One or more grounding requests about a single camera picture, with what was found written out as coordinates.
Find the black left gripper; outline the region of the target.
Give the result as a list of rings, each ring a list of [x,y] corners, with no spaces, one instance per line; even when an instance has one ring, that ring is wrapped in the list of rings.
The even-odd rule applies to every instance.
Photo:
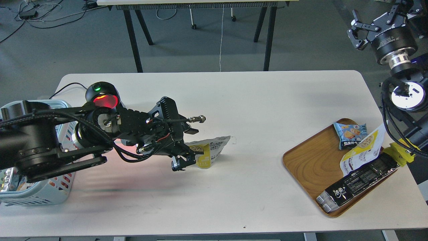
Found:
[[[182,124],[182,128],[186,134],[199,133],[198,129],[192,128],[189,124]],[[173,141],[169,133],[160,136],[154,134],[142,136],[137,143],[137,154],[139,154],[138,159],[148,158],[152,155],[172,157],[171,169],[173,171],[182,171],[196,163],[196,153],[183,141]]]

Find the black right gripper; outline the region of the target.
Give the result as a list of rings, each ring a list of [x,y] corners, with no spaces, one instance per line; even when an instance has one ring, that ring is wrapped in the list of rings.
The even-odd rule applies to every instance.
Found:
[[[373,23],[363,23],[357,14],[358,11],[353,9],[354,19],[351,21],[351,28],[347,30],[353,47],[362,51],[370,43],[379,65],[388,65],[392,73],[414,73],[417,68],[411,63],[410,57],[416,53],[418,46],[411,30],[407,26],[398,26],[388,28],[376,36],[380,27]],[[427,1],[396,0],[381,23],[427,25]]]

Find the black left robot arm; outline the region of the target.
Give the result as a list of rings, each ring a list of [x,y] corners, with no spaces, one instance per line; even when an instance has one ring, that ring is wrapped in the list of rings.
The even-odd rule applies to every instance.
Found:
[[[180,115],[168,97],[148,113],[125,108],[116,95],[75,108],[55,100],[12,102],[1,108],[1,169],[15,167],[38,182],[104,164],[104,154],[115,150],[127,163],[167,156],[179,171],[202,154],[183,141],[185,133],[198,133],[194,122],[205,116]]]

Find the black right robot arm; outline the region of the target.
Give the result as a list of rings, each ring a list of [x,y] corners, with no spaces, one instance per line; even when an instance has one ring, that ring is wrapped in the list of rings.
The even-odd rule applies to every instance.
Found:
[[[427,157],[427,114],[414,119],[411,113],[427,110],[427,63],[412,61],[418,46],[409,23],[419,21],[427,29],[426,0],[396,0],[390,11],[372,23],[353,20],[347,35],[358,50],[370,45],[376,61],[390,67],[381,85],[383,122],[388,135],[411,154]]]

